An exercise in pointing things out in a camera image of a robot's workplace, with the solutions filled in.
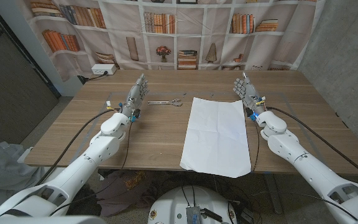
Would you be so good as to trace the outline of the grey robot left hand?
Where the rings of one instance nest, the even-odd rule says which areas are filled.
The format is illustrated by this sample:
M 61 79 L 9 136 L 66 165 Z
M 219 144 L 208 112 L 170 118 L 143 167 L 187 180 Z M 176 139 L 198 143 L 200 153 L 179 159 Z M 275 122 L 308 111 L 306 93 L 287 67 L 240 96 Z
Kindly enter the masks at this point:
M 122 106 L 121 113 L 127 117 L 132 116 L 134 111 L 141 107 L 143 99 L 148 92 L 148 81 L 145 79 L 145 75 L 142 73 L 129 91 Z

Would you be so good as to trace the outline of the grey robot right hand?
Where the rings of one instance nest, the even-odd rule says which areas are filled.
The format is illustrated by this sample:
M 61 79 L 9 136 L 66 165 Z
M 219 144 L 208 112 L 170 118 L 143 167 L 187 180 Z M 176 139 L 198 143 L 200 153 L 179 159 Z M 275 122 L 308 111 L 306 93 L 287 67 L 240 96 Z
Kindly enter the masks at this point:
M 246 72 L 243 72 L 242 76 L 242 78 L 235 80 L 233 91 L 240 97 L 244 106 L 258 116 L 266 111 L 265 97 L 255 89 Z

